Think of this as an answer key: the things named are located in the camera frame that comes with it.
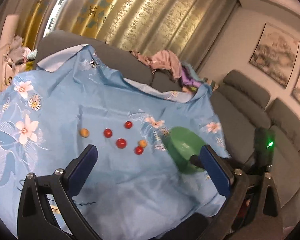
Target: beige wall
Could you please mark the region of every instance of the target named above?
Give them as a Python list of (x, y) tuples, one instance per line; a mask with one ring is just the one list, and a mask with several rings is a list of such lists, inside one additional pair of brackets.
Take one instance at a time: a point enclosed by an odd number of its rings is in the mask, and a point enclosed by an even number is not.
[(300, 72), (300, 45), (297, 60), (286, 89), (261, 70), (249, 64), (266, 22), (286, 30), (300, 40), (300, 33), (292, 27), (270, 16), (240, 7), (225, 26), (199, 76), (209, 77), (220, 82), (227, 73), (237, 69), (267, 89), (271, 94), (270, 102), (275, 98), (280, 98), (300, 118), (300, 104), (291, 96)]

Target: pink cloth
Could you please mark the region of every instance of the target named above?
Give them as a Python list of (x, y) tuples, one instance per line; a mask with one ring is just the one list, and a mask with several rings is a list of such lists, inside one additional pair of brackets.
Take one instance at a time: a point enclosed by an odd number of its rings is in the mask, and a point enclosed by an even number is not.
[(167, 69), (171, 71), (172, 76), (175, 80), (178, 80), (181, 76), (181, 63), (177, 55), (174, 54), (171, 50), (160, 50), (150, 57), (143, 56), (136, 50), (133, 50), (131, 54), (135, 56), (138, 61), (142, 62), (152, 69)]

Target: gray sofa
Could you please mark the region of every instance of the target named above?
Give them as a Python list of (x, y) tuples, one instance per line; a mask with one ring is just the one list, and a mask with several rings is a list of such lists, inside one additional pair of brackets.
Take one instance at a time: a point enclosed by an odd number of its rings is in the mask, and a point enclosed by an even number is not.
[(300, 220), (300, 120), (279, 99), (266, 108), (270, 95), (236, 70), (213, 92), (211, 104), (220, 118), (226, 148), (242, 166), (251, 165), (254, 130), (264, 127), (276, 136), (272, 175), (284, 227)]
[[(168, 73), (156, 72), (138, 62), (129, 52), (104, 42), (64, 31), (54, 31), (39, 44), (36, 63), (41, 59), (79, 44), (91, 44), (100, 59), (125, 78), (151, 85), (160, 92), (181, 91)], [(269, 103), (269, 93), (233, 70), (213, 92), (211, 104), (220, 118), (226, 149), (241, 166), (251, 165), (256, 127), (271, 129), (276, 134), (272, 174), (283, 211), (284, 227), (300, 220), (300, 120), (279, 99)]]

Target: cherry tomato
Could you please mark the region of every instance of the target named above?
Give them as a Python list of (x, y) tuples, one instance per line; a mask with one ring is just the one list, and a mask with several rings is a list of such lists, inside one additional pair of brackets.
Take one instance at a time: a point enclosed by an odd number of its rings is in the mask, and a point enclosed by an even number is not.
[(127, 141), (125, 139), (120, 138), (116, 141), (115, 144), (119, 149), (123, 149), (127, 146)]
[(104, 130), (103, 132), (103, 135), (106, 137), (106, 138), (110, 138), (112, 136), (112, 131), (111, 129), (107, 128)]
[(127, 129), (130, 129), (132, 126), (133, 126), (133, 124), (132, 124), (132, 122), (130, 122), (130, 121), (127, 121), (127, 122), (125, 122), (125, 124), (124, 124), (124, 127), (127, 128)]
[(134, 149), (134, 152), (135, 152), (136, 155), (141, 155), (143, 153), (143, 148), (141, 146), (137, 146)]

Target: black object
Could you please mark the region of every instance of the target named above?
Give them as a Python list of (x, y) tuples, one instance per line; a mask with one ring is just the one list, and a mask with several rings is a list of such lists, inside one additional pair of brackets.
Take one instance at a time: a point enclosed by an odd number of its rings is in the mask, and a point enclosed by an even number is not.
[[(223, 240), (226, 238), (281, 240), (280, 205), (269, 173), (250, 178), (239, 169), (233, 172), (210, 146), (204, 146), (202, 152), (205, 154), (209, 152), (211, 154), (210, 161), (215, 160), (215, 169), (218, 169), (218, 165), (227, 177), (229, 184), (226, 183), (226, 185), (231, 187), (231, 195), (210, 225), (198, 237), (198, 240)], [(49, 176), (36, 177), (34, 173), (27, 175), (18, 211), (19, 240), (101, 240), (71, 199), (79, 194), (97, 159), (97, 148), (88, 145), (81, 155), (72, 160), (64, 170), (57, 169)], [(196, 160), (196, 163), (205, 166), (211, 162), (204, 161), (200, 164)], [(211, 178), (218, 183), (218, 175), (213, 175)], [(236, 232), (228, 235), (248, 191), (252, 195), (250, 208)], [(47, 194), (54, 196), (72, 236), (60, 229), (51, 210)]]

